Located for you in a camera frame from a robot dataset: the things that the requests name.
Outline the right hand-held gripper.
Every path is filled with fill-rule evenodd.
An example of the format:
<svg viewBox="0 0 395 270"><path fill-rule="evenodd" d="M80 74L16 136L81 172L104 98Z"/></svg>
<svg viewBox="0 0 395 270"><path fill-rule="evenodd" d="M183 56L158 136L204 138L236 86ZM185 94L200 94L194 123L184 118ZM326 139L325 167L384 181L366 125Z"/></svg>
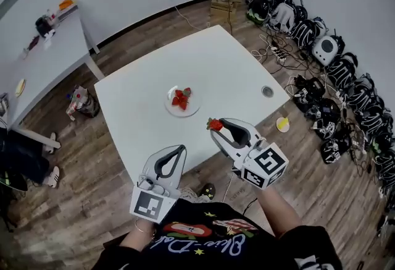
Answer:
<svg viewBox="0 0 395 270"><path fill-rule="evenodd" d="M221 131L210 129L211 138L233 160L241 179L264 190L284 174L289 161L276 143L269 143L245 121L226 117L220 122L230 132L231 139Z"/></svg>

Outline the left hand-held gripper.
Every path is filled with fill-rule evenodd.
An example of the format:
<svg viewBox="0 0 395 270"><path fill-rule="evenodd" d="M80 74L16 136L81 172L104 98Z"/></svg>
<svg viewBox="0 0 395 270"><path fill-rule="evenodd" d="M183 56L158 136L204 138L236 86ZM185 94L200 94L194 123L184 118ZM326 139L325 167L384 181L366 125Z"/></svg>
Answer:
<svg viewBox="0 0 395 270"><path fill-rule="evenodd" d="M183 173L187 150L184 145L166 147L146 161L139 182L133 187L130 213L161 223L180 198L177 189ZM156 180L164 180L167 185Z"/></svg>

